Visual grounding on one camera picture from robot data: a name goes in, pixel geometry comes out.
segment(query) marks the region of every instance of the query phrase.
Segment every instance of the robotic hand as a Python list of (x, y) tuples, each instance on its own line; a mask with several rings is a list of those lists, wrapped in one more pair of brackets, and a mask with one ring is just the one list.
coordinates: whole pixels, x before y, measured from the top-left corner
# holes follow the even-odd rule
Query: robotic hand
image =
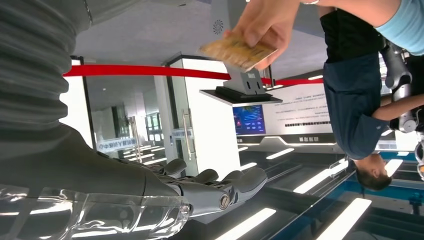
[(190, 217), (254, 196), (265, 172), (133, 164), (99, 155), (59, 123), (62, 74), (80, 32), (142, 0), (2, 0), (0, 4), (0, 240), (160, 239)]

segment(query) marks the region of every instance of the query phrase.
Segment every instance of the red stripe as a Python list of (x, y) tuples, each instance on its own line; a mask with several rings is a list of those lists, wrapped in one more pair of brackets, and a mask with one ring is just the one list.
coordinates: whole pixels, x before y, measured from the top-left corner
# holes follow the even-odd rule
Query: red stripe
[[(184, 68), (166, 67), (166, 66), (139, 66), (139, 65), (78, 65), (72, 66), (72, 69), (63, 75), (72, 76), (173, 76), (173, 77), (192, 77), (202, 79), (230, 80), (228, 73), (213, 71), (201, 71)], [(262, 78), (264, 84), (271, 84), (271, 79)], [(298, 84), (318, 84), (322, 79), (309, 81), (307, 79), (282, 79), (277, 80), (277, 85), (298, 85)]]

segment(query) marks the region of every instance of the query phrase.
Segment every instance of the transparent plastic cover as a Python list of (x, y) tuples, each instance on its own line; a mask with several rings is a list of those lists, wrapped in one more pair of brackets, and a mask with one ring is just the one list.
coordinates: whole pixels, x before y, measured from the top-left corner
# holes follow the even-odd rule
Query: transparent plastic cover
[(0, 240), (162, 239), (178, 233), (190, 212), (188, 201), (180, 196), (45, 188), (38, 198), (31, 198), (27, 192), (0, 184)]

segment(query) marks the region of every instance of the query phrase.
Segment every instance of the man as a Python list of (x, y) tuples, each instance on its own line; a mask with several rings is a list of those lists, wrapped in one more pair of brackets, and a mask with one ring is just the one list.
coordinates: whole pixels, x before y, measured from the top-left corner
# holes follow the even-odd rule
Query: man
[(388, 122), (372, 116), (381, 105), (383, 37), (341, 9), (320, 6), (318, 12), (327, 44), (324, 89), (336, 141), (355, 162), (360, 184), (382, 190), (392, 180), (383, 159), (372, 152)]
[[(375, 6), (368, 4), (368, 1), (322, 0), (320, 3), (340, 4), (374, 26), (396, 20), (394, 15), (398, 9), (402, 12), (406, 3), (403, 1), (401, 5), (400, 0), (371, 2), (386, 4), (386, 7), (382, 6), (379, 13), (370, 15), (370, 9)], [(360, 12), (357, 11), (357, 4), (370, 6)], [(243, 34), (252, 46), (261, 40), (279, 48), (258, 68), (272, 63), (286, 49), (298, 7), (299, 1), (296, 0), (252, 0), (247, 5), (234, 32)], [(424, 105), (424, 95), (381, 106), (382, 81), (378, 53), (384, 47), (383, 37), (373, 26), (341, 9), (320, 7), (319, 13), (328, 56), (324, 65), (324, 89), (336, 141), (354, 160), (358, 181), (366, 188), (382, 190), (391, 183), (391, 179), (387, 176), (385, 162), (373, 151), (388, 122)], [(410, 46), (417, 52), (423, 47)]]

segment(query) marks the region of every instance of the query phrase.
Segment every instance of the card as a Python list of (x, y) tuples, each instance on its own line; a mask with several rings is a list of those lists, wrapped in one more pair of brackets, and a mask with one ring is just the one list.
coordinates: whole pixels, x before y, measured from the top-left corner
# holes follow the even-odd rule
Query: card
[(277, 49), (263, 43), (250, 47), (241, 36), (230, 35), (203, 45), (200, 51), (210, 58), (248, 72)]

